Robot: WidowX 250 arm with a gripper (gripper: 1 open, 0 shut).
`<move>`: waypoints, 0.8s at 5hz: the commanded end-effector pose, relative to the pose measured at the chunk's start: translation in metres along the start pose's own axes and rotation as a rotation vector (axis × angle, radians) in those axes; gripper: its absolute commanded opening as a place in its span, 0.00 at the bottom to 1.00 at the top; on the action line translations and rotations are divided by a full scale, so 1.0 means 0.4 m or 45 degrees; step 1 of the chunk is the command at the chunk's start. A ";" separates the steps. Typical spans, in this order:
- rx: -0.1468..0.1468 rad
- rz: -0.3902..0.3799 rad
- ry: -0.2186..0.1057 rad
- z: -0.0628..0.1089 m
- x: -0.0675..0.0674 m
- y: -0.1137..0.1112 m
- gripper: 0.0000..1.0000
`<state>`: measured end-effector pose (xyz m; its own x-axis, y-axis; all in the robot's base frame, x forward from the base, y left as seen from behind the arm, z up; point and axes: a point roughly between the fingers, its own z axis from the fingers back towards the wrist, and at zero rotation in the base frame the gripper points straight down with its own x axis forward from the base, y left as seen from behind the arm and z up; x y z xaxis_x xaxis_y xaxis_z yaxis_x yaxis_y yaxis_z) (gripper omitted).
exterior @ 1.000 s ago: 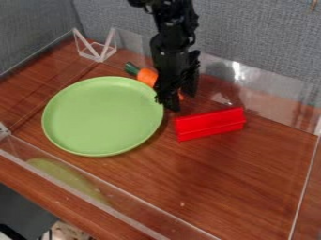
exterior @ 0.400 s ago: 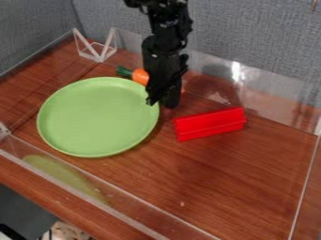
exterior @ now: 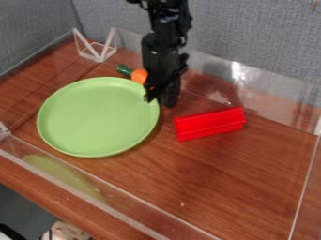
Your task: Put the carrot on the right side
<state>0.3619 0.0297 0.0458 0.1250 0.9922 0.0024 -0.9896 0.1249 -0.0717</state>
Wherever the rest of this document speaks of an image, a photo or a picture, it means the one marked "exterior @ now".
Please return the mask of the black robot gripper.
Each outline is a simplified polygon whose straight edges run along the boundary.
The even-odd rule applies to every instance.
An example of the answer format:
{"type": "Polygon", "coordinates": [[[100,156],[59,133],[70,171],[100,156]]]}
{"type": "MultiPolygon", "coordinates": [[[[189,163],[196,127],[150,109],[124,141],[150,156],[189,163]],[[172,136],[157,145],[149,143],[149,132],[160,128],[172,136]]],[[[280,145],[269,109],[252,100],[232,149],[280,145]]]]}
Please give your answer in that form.
{"type": "Polygon", "coordinates": [[[180,53],[186,45],[182,36],[177,34],[149,33],[142,39],[144,69],[149,72],[148,82],[144,84],[145,100],[152,103],[160,99],[160,103],[173,108],[181,94],[181,75],[188,70],[188,55],[180,53]],[[162,85],[150,82],[170,82],[162,89],[162,85]]]}

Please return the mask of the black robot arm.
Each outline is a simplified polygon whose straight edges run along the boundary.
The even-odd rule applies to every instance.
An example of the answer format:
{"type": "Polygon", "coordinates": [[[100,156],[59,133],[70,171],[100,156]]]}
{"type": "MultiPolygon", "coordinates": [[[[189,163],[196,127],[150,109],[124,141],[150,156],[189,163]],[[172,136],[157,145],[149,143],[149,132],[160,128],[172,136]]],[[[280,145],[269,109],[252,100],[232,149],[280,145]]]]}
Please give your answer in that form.
{"type": "Polygon", "coordinates": [[[193,16],[189,0],[126,0],[149,12],[152,32],[141,41],[144,69],[148,71],[145,100],[156,99],[173,108],[181,95],[181,77],[189,69],[186,46],[193,16]]]}

